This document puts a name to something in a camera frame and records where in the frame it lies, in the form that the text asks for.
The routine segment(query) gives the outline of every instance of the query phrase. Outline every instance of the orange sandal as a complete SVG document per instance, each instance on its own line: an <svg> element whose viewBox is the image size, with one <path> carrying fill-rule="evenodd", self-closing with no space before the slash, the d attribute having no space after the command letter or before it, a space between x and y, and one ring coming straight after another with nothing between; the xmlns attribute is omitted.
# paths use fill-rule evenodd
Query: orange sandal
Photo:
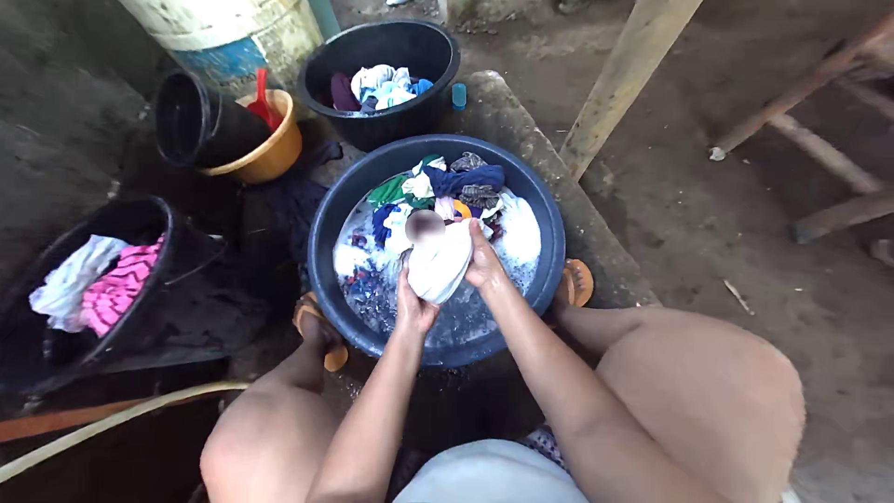
<svg viewBox="0 0 894 503"><path fill-rule="evenodd" d="M301 296L301 300L299 301L298 310L295 312L295 319L292 321L292 323L295 324L295 328L298 329L298 333L301 333L301 317L305 314L316 316L319 319L326 321L325 316L323 316L323 313L320 312L316 305L316 294L313 292L307 292ZM345 346L344 343L340 343L336 348L326 354L326 357L323 360L323 366L326 370L335 372L340 370L347 362L348 347Z"/></svg>
<svg viewBox="0 0 894 503"><path fill-rule="evenodd" d="M584 307L593 296L593 273L586 264L578 259L565 260L565 269L562 270L562 281L559 288L568 288L568 298L572 305Z"/></svg>

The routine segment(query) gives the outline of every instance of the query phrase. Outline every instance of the blue cloth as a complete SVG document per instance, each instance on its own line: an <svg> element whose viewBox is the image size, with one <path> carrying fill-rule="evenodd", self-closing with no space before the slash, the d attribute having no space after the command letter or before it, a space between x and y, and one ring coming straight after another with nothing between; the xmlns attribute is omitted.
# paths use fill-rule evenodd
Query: blue cloth
<svg viewBox="0 0 894 503"><path fill-rule="evenodd" d="M428 79L419 79L419 82L410 86L409 92L419 96L420 94L430 90L434 84Z"/></svg>
<svg viewBox="0 0 894 503"><path fill-rule="evenodd" d="M481 166L465 173L447 173L436 167L422 166L422 171L431 180L435 197L455 196L466 185L491 185L495 192L499 192L506 183L502 166Z"/></svg>
<svg viewBox="0 0 894 503"><path fill-rule="evenodd" d="M396 204L385 204L373 213L373 236L375 242L385 245L385 240L391 237L391 229L385 226L385 220L393 211L397 210Z"/></svg>

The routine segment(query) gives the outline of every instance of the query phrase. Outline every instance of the black plastic basin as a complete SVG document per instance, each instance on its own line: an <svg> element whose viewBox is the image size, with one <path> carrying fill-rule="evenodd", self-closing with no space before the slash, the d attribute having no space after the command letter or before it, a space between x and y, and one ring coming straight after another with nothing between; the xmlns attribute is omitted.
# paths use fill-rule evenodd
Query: black plastic basin
<svg viewBox="0 0 894 503"><path fill-rule="evenodd" d="M372 115L331 107L332 77L352 77L361 67L406 66L412 77L434 86L422 95ZM460 46L443 28L428 21L399 20L362 24L319 47L301 66L298 99L326 117L341 137L365 152L392 141L432 132L450 107L450 84L460 68Z"/></svg>
<svg viewBox="0 0 894 503"><path fill-rule="evenodd" d="M527 301L537 314L549 306L559 285L565 261L565 229L559 208L546 185L518 158L485 141L452 134L432 134L396 141L361 159L326 194L316 213L308 253L308 269L314 292L328 320L354 346L365 353L382 355L389 334L374 332L351 310L333 270L333 247L345 219L367 192L391 176L413 167L429 154L440 154L448 163L462 152L474 152L488 164L503 166L506 185L531 205L540 226L540 261L527 290ZM460 367L506 348L499 330L466 344L426 348L423 366Z"/></svg>

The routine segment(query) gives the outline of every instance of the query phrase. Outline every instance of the purple cloth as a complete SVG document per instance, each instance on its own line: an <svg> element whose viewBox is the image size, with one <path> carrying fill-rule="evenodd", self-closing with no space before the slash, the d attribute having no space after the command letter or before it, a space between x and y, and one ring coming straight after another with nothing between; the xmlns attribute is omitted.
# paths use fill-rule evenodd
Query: purple cloth
<svg viewBox="0 0 894 503"><path fill-rule="evenodd" d="M360 103L350 90L350 79L344 73L336 73L332 79L333 106L341 112L359 112Z"/></svg>
<svg viewBox="0 0 894 503"><path fill-rule="evenodd" d="M490 185L499 192L506 182L502 166L481 166L464 173L447 173L431 166L422 166L422 170L432 182L435 197L457 196L466 185Z"/></svg>

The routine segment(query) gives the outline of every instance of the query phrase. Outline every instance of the leg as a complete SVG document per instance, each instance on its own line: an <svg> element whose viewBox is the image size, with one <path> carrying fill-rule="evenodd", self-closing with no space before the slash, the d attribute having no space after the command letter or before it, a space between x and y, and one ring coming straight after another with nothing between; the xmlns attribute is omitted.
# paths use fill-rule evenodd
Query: leg
<svg viewBox="0 0 894 503"><path fill-rule="evenodd" d="M663 308L555 312L603 354L596 371L693 475L733 503L775 503L804 428L801 382L772 345L729 323Z"/></svg>
<svg viewBox="0 0 894 503"><path fill-rule="evenodd" d="M320 396L323 359L338 334L302 318L304 342L237 398L202 452L202 478L214 503L301 502L338 419Z"/></svg>

